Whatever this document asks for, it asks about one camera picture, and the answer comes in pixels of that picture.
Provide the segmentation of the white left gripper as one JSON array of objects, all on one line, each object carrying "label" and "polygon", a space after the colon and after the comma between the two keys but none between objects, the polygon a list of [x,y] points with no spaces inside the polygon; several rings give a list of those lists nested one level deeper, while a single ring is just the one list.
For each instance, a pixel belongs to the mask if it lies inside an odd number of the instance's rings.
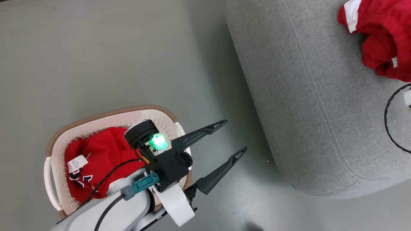
[{"label": "white left gripper", "polygon": [[[143,216],[136,224],[137,227],[149,227],[165,215],[170,215],[178,226],[194,217],[191,198],[179,186],[180,179],[188,176],[193,163],[187,149],[227,123],[228,120],[220,120],[173,139],[170,141],[169,150],[166,149],[168,143],[152,120],[142,120],[128,128],[124,137],[130,147],[146,162],[146,176],[124,189],[124,199],[130,200],[143,190],[151,190],[162,204],[158,211]],[[220,167],[197,180],[196,188],[208,195],[247,150],[247,147],[243,147]]]}]

